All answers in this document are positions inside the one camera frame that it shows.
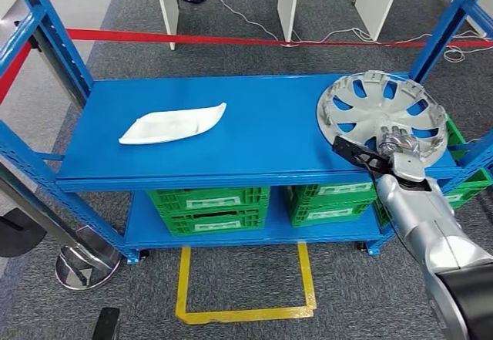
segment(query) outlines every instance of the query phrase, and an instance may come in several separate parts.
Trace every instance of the silver robot arm segment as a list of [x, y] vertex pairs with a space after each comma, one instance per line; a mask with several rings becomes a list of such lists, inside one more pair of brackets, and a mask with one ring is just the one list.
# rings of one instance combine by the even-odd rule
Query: silver robot arm segment
[[420, 265], [442, 330], [451, 340], [492, 339], [493, 257], [462, 231], [436, 180], [400, 181], [381, 176], [378, 196]]

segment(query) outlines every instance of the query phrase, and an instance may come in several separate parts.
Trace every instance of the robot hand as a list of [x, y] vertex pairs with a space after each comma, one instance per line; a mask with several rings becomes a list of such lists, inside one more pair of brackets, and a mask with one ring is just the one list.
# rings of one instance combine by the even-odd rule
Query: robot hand
[[382, 128], [381, 138], [379, 153], [341, 137], [332, 149], [383, 174], [376, 181], [378, 197], [419, 264], [430, 306], [447, 339], [493, 339], [493, 257], [462, 231], [436, 180], [424, 170], [421, 177], [412, 136], [396, 127]]

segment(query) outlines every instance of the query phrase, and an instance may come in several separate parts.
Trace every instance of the white plate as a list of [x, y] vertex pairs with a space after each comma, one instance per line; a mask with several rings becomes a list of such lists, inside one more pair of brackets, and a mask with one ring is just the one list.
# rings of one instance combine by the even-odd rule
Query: white plate
[[180, 140], [207, 132], [219, 122], [226, 104], [202, 109], [149, 113], [136, 120], [119, 143], [143, 145]]

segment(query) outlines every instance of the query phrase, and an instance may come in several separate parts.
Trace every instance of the lower shelf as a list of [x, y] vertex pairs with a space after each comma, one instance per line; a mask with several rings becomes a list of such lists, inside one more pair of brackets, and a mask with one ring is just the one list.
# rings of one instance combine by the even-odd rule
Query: lower shelf
[[127, 221], [126, 246], [136, 249], [288, 244], [305, 242], [374, 241], [382, 237], [372, 207], [359, 220], [293, 228], [280, 187], [272, 187], [263, 230], [173, 237], [143, 191], [133, 194]]

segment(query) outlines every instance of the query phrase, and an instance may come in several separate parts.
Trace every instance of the shelf caster wheel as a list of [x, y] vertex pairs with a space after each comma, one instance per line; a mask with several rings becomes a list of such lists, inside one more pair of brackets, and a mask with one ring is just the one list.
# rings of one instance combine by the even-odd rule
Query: shelf caster wheel
[[140, 250], [139, 261], [145, 261], [145, 259], [149, 258], [149, 255], [151, 255], [151, 253], [149, 250]]
[[357, 250], [361, 251], [363, 253], [368, 252], [368, 249], [366, 248], [366, 243], [365, 242], [357, 242], [355, 246]]

